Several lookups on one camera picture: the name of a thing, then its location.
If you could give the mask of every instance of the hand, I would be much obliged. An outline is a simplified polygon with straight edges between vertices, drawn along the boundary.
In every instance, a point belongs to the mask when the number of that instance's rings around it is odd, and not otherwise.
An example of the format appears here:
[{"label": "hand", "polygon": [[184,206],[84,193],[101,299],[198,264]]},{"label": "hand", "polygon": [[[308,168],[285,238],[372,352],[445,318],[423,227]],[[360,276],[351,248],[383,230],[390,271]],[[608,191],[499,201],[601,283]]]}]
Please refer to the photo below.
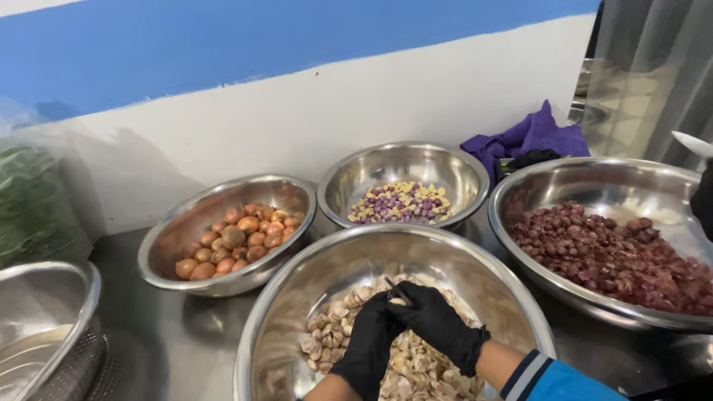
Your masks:
[{"label": "hand", "polygon": [[406,329],[386,310],[388,295],[378,293],[361,307],[354,319],[349,347],[329,371],[342,376],[363,401],[379,398],[381,379],[391,357],[391,343]]},{"label": "hand", "polygon": [[461,374],[473,377],[481,346],[490,332],[474,329],[463,323],[456,310],[432,287],[407,281],[397,285],[414,303],[412,308],[389,303],[388,310],[396,319],[411,328],[431,347],[448,357]]},{"label": "hand", "polygon": [[708,160],[701,185],[691,198],[691,211],[698,217],[708,239],[713,241],[713,159]]}]

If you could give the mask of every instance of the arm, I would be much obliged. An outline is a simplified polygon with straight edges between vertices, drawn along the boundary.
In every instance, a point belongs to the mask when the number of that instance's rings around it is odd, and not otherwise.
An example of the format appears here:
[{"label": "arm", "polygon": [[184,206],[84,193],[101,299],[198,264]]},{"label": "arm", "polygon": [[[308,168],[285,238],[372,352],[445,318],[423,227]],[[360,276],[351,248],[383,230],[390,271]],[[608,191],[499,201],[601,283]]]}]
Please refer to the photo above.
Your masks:
[{"label": "arm", "polygon": [[389,304],[397,320],[473,377],[476,372],[505,401],[624,401],[609,387],[537,350],[525,355],[495,340],[485,326],[468,327],[435,288],[399,283],[412,308]]},{"label": "arm", "polygon": [[361,401],[361,397],[341,376],[328,374],[319,382],[303,401]]}]

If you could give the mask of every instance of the metal surface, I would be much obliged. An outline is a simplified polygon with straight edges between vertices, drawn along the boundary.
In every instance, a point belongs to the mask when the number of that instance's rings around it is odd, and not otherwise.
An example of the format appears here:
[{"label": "metal surface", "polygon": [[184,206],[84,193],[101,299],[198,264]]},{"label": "metal surface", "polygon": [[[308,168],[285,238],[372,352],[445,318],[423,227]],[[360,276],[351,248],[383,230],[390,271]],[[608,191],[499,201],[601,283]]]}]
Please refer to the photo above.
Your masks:
[{"label": "metal surface", "polygon": [[[319,211],[313,228],[322,235],[340,229]],[[103,331],[110,342],[123,340],[113,383],[120,391],[107,399],[232,400],[235,351],[260,289],[212,299],[146,285],[136,251],[147,231],[101,238],[91,257],[103,279],[98,309]],[[498,242],[485,208],[456,233],[495,255],[525,283],[552,327],[560,359],[585,375],[633,395],[713,372],[712,336],[617,328],[545,292]]]},{"label": "metal surface", "polygon": [[646,216],[680,255],[710,265],[713,244],[688,206],[700,179],[700,174],[649,161],[559,159],[524,168],[500,183],[491,196],[488,215],[496,236],[525,272],[569,305],[625,328],[713,333],[713,318],[647,309],[576,285],[535,262],[508,235],[525,212],[575,201],[587,212],[619,223]]},{"label": "metal surface", "polygon": [[574,124],[601,124],[609,119],[609,113],[604,109],[587,105],[584,100],[575,99],[570,106],[570,113],[567,115],[567,125]]},{"label": "metal surface", "polygon": [[587,96],[587,92],[589,90],[589,81],[592,78],[593,65],[594,59],[584,59],[584,62],[582,62],[580,75],[577,79],[577,87],[575,88],[576,96]]},{"label": "metal surface", "polygon": [[[453,233],[407,223],[327,236],[289,261],[257,299],[235,361],[235,399],[293,400],[315,383],[299,349],[307,316],[377,274],[406,273],[450,288],[493,338],[556,357],[550,326],[519,279],[484,249]],[[488,399],[496,395],[492,392]]]},{"label": "metal surface", "polygon": [[340,160],[319,182],[317,199],[327,217],[341,227],[356,226],[347,216],[369,187],[394,181],[422,181],[446,189],[453,216],[430,225],[452,229],[485,202],[490,178],[467,152],[428,142],[397,142],[364,149]]},{"label": "metal surface", "polygon": [[[175,263],[183,259],[185,247],[222,220],[229,208],[248,203],[278,207],[289,214],[303,213],[304,221],[276,252],[243,269],[209,280],[180,280],[175,274]],[[138,251],[139,272],[149,284],[162,290],[208,297],[244,293],[267,283],[305,247],[316,208],[312,187],[290,176],[250,176],[208,188],[176,206],[149,230]]]},{"label": "metal surface", "polygon": [[0,399],[83,400],[103,354],[93,265],[62,262],[0,271]]}]

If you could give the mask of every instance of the blue jacket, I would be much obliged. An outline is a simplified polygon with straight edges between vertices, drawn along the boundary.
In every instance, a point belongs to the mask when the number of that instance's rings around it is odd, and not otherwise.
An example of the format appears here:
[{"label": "blue jacket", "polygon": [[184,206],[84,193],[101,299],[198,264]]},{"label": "blue jacket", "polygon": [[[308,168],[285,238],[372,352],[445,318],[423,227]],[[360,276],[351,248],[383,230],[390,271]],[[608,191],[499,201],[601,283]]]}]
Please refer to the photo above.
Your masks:
[{"label": "blue jacket", "polygon": [[503,387],[505,401],[625,401],[616,391],[533,350]]}]

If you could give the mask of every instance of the plastic bag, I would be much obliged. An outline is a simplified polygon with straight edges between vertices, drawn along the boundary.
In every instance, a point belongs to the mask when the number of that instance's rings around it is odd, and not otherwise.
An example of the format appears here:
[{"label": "plastic bag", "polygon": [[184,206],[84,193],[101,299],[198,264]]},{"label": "plastic bag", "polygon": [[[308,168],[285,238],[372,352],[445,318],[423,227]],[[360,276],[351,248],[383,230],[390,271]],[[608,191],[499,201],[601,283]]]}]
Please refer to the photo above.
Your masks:
[{"label": "plastic bag", "polygon": [[15,103],[0,99],[0,268],[39,260],[82,262],[92,249],[51,141],[18,131],[31,120]]}]

